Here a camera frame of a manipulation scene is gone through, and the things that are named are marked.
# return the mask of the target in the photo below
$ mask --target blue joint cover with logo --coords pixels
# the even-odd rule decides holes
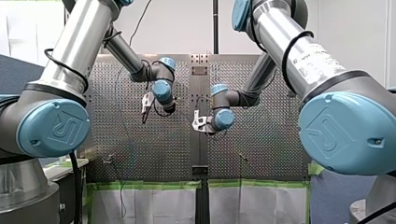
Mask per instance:
[[[331,171],[384,175],[396,170],[396,118],[367,97],[322,93],[304,106],[299,127],[307,153]]]
[[[76,150],[86,139],[90,120],[77,102],[57,99],[32,109],[21,121],[16,140],[26,155],[61,157]]]
[[[214,122],[217,129],[226,130],[235,123],[235,115],[231,109],[221,109],[216,113]]]
[[[119,1],[124,7],[128,7],[134,2],[134,0],[119,0]]]
[[[172,73],[175,72],[175,60],[168,57],[162,57],[160,59],[160,62],[167,66],[167,68],[170,69]],[[170,80],[159,79],[154,82],[154,85],[152,85],[151,89],[154,97],[158,100],[160,104],[167,105],[173,101],[172,82]]]

